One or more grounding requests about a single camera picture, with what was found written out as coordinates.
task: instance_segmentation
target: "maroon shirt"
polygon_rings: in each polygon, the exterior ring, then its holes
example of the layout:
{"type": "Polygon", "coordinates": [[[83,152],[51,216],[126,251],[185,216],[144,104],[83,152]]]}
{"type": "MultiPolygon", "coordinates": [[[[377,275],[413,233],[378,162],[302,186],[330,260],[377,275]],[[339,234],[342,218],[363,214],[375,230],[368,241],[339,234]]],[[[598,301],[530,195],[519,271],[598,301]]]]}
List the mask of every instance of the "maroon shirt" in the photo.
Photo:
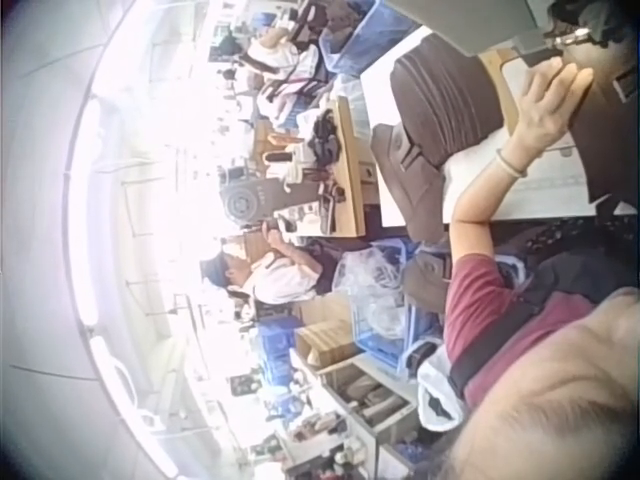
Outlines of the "maroon shirt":
{"type": "MultiPolygon", "coordinates": [[[[444,341],[451,362],[515,300],[517,290],[504,284],[496,262],[471,254],[454,265],[447,295],[444,341]]],[[[487,363],[465,388],[465,398],[476,407],[507,369],[532,347],[594,309],[581,295],[555,292],[540,314],[531,319],[487,363]]]]}

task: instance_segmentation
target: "hand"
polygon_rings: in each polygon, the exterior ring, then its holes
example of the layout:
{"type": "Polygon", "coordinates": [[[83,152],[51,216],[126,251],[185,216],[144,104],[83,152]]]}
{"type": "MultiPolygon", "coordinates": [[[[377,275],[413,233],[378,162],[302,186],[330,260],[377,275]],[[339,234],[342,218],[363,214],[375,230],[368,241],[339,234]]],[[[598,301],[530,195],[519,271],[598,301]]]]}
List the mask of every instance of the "hand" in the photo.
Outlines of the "hand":
{"type": "Polygon", "coordinates": [[[269,224],[267,222],[262,224],[262,235],[267,243],[276,250],[279,250],[283,245],[287,244],[282,237],[282,232],[275,228],[269,228],[269,224]]]}
{"type": "Polygon", "coordinates": [[[514,140],[535,157],[560,140],[593,81],[593,70],[563,65],[560,57],[529,70],[520,96],[514,140]]]}

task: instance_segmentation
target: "ceiling light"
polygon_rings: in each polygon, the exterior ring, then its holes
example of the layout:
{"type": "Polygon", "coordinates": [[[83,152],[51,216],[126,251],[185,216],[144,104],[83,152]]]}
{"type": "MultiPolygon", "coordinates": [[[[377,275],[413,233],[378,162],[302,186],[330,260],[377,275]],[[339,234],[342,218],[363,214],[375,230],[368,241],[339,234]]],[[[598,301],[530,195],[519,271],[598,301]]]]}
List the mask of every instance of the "ceiling light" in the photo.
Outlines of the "ceiling light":
{"type": "Polygon", "coordinates": [[[67,241],[71,283],[78,316],[86,326],[93,326],[98,322],[98,306],[89,262],[87,197],[91,164],[102,150],[100,114],[100,103],[96,99],[89,100],[82,112],[78,136],[73,148],[67,202],[67,241]]]}
{"type": "Polygon", "coordinates": [[[111,356],[104,338],[100,336],[93,337],[89,341],[89,344],[105,387],[113,399],[113,402],[116,404],[119,414],[131,429],[133,436],[162,473],[168,478],[175,478],[179,473],[178,467],[147,430],[144,421],[131,402],[117,374],[113,361],[114,358],[111,356]]]}

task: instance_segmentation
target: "cardboard box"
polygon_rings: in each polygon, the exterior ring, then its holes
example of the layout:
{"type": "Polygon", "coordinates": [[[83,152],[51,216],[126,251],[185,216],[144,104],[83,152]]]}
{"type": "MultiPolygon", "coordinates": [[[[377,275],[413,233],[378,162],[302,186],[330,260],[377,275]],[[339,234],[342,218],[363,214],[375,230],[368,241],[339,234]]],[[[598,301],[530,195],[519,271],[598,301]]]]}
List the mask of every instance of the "cardboard box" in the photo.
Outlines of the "cardboard box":
{"type": "Polygon", "coordinates": [[[299,328],[295,340],[298,356],[314,369],[329,367],[359,353],[351,324],[341,320],[299,328]]]}

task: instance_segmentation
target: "white table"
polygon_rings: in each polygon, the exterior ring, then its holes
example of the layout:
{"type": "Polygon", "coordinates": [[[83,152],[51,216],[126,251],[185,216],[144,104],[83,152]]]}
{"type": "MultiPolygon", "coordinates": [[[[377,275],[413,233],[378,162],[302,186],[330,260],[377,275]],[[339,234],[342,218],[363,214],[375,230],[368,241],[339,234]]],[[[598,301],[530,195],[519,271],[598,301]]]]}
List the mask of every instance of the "white table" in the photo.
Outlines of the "white table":
{"type": "MultiPolygon", "coordinates": [[[[362,89],[367,104],[369,123],[373,128],[378,124],[400,123],[400,113],[391,91],[390,74],[396,59],[416,47],[431,30],[422,27],[391,49],[361,76],[362,89]]],[[[505,64],[503,74],[512,93],[519,92],[526,65],[521,59],[505,64]]],[[[505,128],[491,134],[479,145],[464,150],[445,164],[443,173],[445,184],[443,218],[449,223],[453,206],[466,186],[492,161],[495,152],[508,138],[505,128]]],[[[380,171],[378,188],[382,225],[385,227],[404,226],[400,210],[391,197],[380,171]]],[[[617,214],[635,213],[628,205],[620,205],[617,214]]],[[[573,139],[567,134],[536,161],[526,180],[518,182],[507,195],[498,210],[496,220],[528,220],[572,216],[593,216],[595,205],[589,204],[586,175],[573,139]]]]}

